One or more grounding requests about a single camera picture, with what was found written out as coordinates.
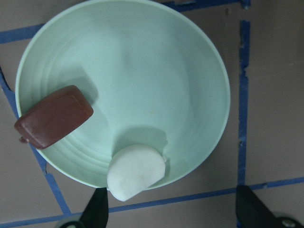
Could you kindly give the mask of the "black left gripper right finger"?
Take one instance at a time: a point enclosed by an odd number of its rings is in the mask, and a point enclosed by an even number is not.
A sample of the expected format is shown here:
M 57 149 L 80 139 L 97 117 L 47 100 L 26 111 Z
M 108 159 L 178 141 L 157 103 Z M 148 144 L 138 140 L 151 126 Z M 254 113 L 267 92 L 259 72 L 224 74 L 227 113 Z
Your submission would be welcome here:
M 242 228 L 279 228 L 280 223 L 246 185 L 236 189 L 236 216 Z

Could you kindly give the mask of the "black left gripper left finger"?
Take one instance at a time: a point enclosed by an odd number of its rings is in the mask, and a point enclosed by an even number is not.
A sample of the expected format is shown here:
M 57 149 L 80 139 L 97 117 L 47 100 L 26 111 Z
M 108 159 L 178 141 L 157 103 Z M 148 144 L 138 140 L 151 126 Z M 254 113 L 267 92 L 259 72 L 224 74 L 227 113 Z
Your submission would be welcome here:
M 83 228 L 105 228 L 109 217 L 107 188 L 97 188 L 79 221 Z

